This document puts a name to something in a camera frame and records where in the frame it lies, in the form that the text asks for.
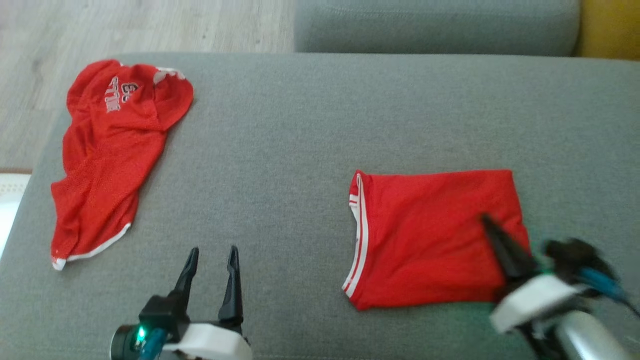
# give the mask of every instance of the blue cable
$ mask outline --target blue cable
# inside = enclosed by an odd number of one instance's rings
[[[584,284],[599,291],[602,295],[626,305],[640,318],[640,311],[631,304],[625,291],[614,279],[593,268],[581,268],[579,278]]]
[[[149,335],[149,339],[142,346],[138,360],[156,360],[162,352],[165,341],[166,331],[160,328],[154,329]]]

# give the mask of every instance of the red shorts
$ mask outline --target red shorts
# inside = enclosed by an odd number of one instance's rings
[[[358,170],[349,207],[356,249],[342,289],[358,310],[495,300],[504,278],[482,213],[529,248],[510,170],[416,176]]]

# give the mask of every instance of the green led light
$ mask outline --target green led light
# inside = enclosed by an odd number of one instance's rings
[[[138,339],[137,341],[143,341],[145,339],[145,336],[147,335],[147,332],[145,330],[144,327],[140,327],[138,328]]]

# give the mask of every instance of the folded red shorts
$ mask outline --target folded red shorts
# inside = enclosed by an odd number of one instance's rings
[[[349,207],[356,246],[342,289],[358,310],[495,300],[504,278],[483,213],[529,249],[510,170],[415,176],[358,170]]]
[[[55,269],[90,258],[124,235],[167,130],[192,100],[191,83],[175,69],[104,60],[78,75],[67,94],[67,176],[51,185],[58,216],[51,241]]]

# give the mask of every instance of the white trim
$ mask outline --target white trim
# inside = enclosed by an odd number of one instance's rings
[[[164,78],[169,76],[176,76],[180,80],[184,80],[184,74],[177,69],[173,69],[171,67],[156,67],[157,72],[154,74],[154,85],[157,85],[160,81],[164,80]]]
[[[362,270],[364,269],[365,262],[367,261],[367,249],[369,248],[369,221],[367,219],[367,204],[364,196],[364,184],[362,183],[362,177],[360,174],[356,176],[356,183],[358,185],[358,202],[357,204],[349,204],[356,218],[357,231],[356,231],[356,249],[353,257],[353,264],[351,265],[351,271],[349,277],[344,281],[342,289],[348,297],[353,296],[360,277],[362,276]]]
[[[101,253],[102,251],[104,251],[104,249],[110,247],[111,245],[113,245],[114,242],[118,241],[122,236],[124,236],[124,234],[127,232],[127,230],[129,230],[130,227],[131,227],[130,222],[125,224],[122,230],[120,230],[119,233],[115,234],[114,237],[110,238],[104,243],[101,243],[97,248],[87,252],[86,254],[71,255],[67,259],[53,259],[53,262],[52,262],[53,268],[56,270],[62,270],[62,268],[65,267],[65,264],[67,263],[67,261],[88,259],[92,256],[95,256]]]

